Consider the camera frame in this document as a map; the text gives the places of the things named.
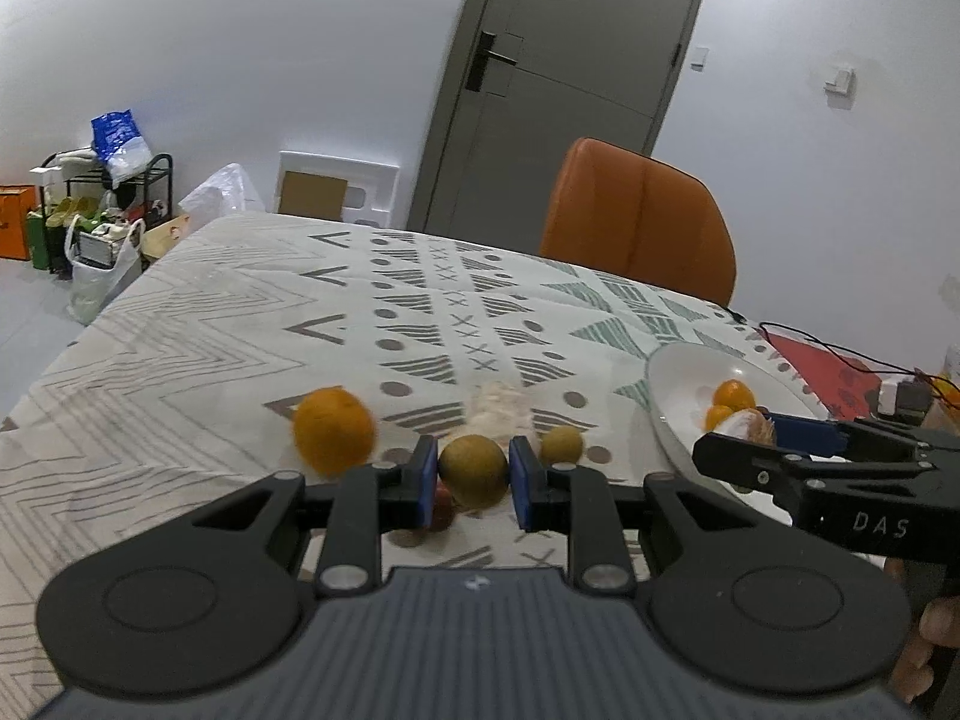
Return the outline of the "right hand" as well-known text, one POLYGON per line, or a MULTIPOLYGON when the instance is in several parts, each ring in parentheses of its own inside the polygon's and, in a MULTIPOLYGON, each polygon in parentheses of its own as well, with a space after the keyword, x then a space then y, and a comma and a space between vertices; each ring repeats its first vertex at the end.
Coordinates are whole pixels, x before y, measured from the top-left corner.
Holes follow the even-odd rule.
POLYGON ((911 704, 934 684, 931 656, 935 647, 957 650, 960 645, 958 598, 937 598, 924 610, 919 624, 911 631, 890 678, 890 688, 911 704))

